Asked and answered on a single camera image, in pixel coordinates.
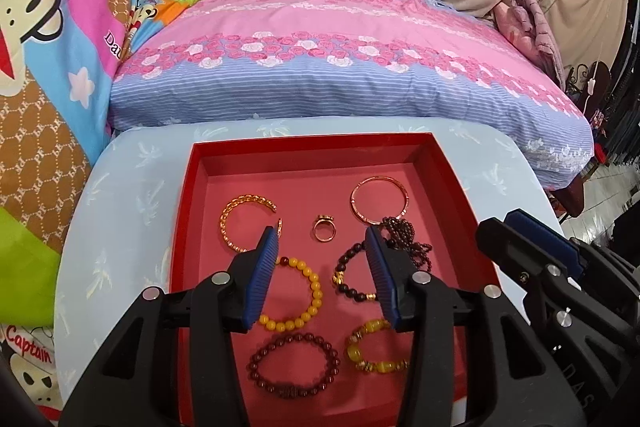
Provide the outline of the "red cardboard box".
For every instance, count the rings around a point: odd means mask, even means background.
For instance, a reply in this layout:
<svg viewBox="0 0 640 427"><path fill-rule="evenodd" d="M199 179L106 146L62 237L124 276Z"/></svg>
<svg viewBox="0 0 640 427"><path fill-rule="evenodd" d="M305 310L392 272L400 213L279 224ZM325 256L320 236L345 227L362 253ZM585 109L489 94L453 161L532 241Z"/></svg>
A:
<svg viewBox="0 0 640 427"><path fill-rule="evenodd" d="M477 221L444 152L431 133L289 136L198 143L191 147L179 199L169 290L184 291L206 275L226 269L236 255L218 229L222 208L233 197L259 194L277 206L264 213L247 239L255 247L267 225L282 221L279 255L306 262L323 293L319 314L303 333L321 335L342 359L336 381L312 399L282 400L247 378L247 362L276 331L256 323L233 335L236 366L252 426L391 426L399 411L407 371L363 374L345 355L346 337L382 317L375 301L355 303L338 295L332 277L338 258L363 240L367 226L349 206L354 186L368 176L392 176L405 185L405 219L416 240L432 245L432 274L454 288L478 291L498 284L492 262L476 247ZM311 282L294 269L277 267L264 311L284 323L311 304Z"/></svg>

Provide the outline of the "colourful monkey cartoon blanket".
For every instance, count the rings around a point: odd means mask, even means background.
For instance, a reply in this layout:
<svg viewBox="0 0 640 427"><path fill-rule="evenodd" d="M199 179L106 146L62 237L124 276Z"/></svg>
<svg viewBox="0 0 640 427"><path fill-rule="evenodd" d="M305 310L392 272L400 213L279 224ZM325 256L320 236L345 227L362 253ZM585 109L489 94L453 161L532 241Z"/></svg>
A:
<svg viewBox="0 0 640 427"><path fill-rule="evenodd" d="M190 0L1 0L1 421L53 426L55 286L116 72Z"/></svg>

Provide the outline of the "pink purple folded cloth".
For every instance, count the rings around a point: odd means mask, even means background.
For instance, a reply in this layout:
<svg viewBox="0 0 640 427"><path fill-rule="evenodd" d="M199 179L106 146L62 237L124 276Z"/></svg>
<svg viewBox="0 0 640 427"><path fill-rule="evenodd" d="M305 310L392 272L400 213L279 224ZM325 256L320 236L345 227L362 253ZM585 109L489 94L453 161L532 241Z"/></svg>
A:
<svg viewBox="0 0 640 427"><path fill-rule="evenodd" d="M501 1L492 14L500 34L564 91L566 76L560 48L538 1Z"/></svg>

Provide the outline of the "rose gold thin bangle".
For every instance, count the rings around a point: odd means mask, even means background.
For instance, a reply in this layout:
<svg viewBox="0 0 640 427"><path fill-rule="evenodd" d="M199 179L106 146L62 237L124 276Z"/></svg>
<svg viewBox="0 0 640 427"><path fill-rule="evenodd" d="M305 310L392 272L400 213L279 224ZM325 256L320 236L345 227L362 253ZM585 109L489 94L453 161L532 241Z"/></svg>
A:
<svg viewBox="0 0 640 427"><path fill-rule="evenodd" d="M385 218L405 217L410 196L405 185L392 176L368 176L349 195L354 216L366 225L382 225Z"/></svg>

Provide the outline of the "pink blue floral pillow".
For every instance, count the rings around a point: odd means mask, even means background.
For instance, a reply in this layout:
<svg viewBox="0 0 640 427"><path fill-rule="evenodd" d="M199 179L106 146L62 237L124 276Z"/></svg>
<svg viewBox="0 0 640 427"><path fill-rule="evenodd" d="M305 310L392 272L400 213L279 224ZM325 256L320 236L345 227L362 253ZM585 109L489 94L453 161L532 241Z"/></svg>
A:
<svg viewBox="0 0 640 427"><path fill-rule="evenodd" d="M323 116L487 124L549 190L594 152L548 75L439 0L201 0L122 62L110 101L117 130Z"/></svg>

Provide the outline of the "gold chain bangle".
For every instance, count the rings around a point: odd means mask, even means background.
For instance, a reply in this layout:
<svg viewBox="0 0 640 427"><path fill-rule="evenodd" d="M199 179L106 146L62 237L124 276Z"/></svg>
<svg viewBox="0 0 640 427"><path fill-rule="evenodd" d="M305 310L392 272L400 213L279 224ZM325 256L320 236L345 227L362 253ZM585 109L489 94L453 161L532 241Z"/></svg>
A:
<svg viewBox="0 0 640 427"><path fill-rule="evenodd" d="M235 254L247 251L247 239L258 230L264 213L275 216L278 206L268 197L259 194L241 194L233 197L218 218L220 237Z"/></svg>

